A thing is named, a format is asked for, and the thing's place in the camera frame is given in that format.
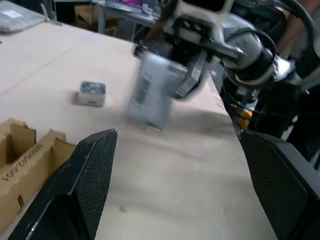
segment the small box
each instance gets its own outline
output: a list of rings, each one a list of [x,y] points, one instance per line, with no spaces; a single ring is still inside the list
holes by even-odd
[[[81,104],[103,107],[106,100],[106,85],[103,83],[83,81],[78,100]]]

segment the table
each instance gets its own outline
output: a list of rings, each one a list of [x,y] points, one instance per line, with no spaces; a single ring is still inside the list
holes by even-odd
[[[125,118],[133,44],[50,23],[0,38],[0,122],[26,121],[37,139],[62,131],[74,144],[118,130],[96,240],[277,239],[212,81],[175,103],[163,132],[143,131]],[[76,103],[82,80],[106,84],[105,107]]]
[[[132,14],[125,11],[110,8],[106,5],[106,1],[104,0],[96,1],[95,3],[97,6],[99,6],[98,33],[100,34],[105,34],[107,14],[116,15],[116,16],[119,16],[120,18],[133,22],[131,42],[134,41],[137,24],[143,25],[144,27],[152,27],[152,25],[155,23],[152,16],[146,17],[146,16]]]

